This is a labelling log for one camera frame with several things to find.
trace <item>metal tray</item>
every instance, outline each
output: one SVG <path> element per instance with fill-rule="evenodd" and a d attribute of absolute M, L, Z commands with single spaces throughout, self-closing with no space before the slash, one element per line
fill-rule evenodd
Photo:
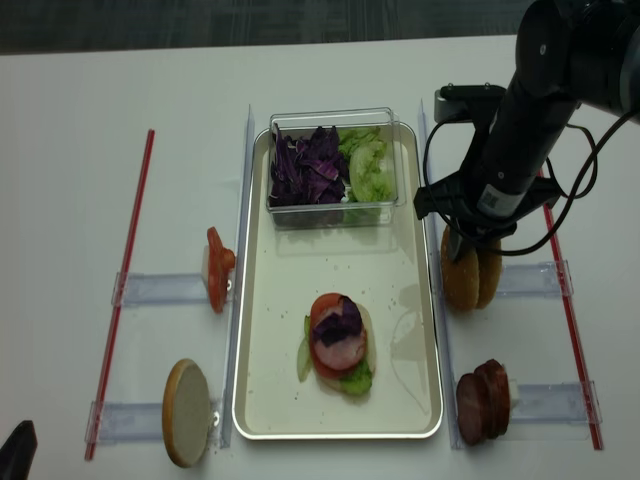
<path fill-rule="evenodd" d="M 254 143 L 250 179 L 232 407 L 238 431 L 254 440 L 433 435 L 443 400 L 423 223 L 405 203 L 388 226 L 276 231 L 265 208 L 268 140 L 265 130 Z M 402 187 L 415 191 L 416 137 L 406 124 L 399 143 Z M 304 383 L 297 378 L 304 316 L 332 291 L 372 317 L 377 366 L 363 398 L 328 389 L 313 371 Z"/>

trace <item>black object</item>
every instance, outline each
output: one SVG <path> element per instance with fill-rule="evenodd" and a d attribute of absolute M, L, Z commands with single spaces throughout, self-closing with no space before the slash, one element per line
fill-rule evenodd
<path fill-rule="evenodd" d="M 21 422 L 0 448 L 0 479 L 28 478 L 37 447 L 38 439 L 33 422 L 31 420 Z"/>
<path fill-rule="evenodd" d="M 449 123 L 466 119 L 476 129 L 460 170 L 414 198 L 420 219 L 451 216 L 452 260 L 469 240 L 486 245 L 513 234 L 520 218 L 562 195 L 555 179 L 537 175 L 580 101 L 618 115 L 640 101 L 639 26 L 637 8 L 623 3 L 538 0 L 518 31 L 506 91 L 450 85 L 436 92 L 437 120 L 446 111 Z"/>

